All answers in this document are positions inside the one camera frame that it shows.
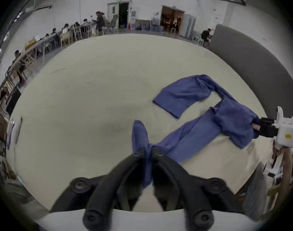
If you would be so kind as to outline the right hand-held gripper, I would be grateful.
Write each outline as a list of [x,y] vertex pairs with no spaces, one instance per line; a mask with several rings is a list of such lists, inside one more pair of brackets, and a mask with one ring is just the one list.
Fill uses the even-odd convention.
[[[260,118],[261,124],[252,123],[253,138],[259,136],[274,138],[275,148],[280,150],[282,147],[293,148],[293,119],[286,118],[283,109],[277,107],[276,120],[271,118]],[[283,156],[278,156],[272,163],[266,163],[263,174],[269,177],[275,177],[281,168]]]

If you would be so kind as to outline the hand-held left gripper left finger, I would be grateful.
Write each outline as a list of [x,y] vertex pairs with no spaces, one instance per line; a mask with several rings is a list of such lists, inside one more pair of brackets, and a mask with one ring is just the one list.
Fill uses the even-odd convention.
[[73,179],[58,197],[51,212],[85,209],[83,225],[89,231],[106,231],[119,187],[136,168],[143,167],[145,149],[140,148],[122,160],[108,174]]

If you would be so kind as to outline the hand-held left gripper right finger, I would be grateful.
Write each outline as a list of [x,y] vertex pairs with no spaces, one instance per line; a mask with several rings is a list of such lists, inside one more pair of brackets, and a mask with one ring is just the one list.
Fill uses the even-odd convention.
[[190,175],[159,149],[152,149],[152,178],[154,195],[163,211],[183,209],[188,230],[209,230],[215,221],[214,210],[244,214],[224,180]]

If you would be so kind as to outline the person's right hand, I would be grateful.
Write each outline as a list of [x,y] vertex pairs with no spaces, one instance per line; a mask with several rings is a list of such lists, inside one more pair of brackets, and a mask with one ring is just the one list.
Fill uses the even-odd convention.
[[282,167],[289,167],[293,164],[293,156],[292,151],[289,147],[282,147],[280,150],[277,150],[275,146],[272,147],[273,155],[272,159],[276,159],[278,156],[282,155],[281,166]]

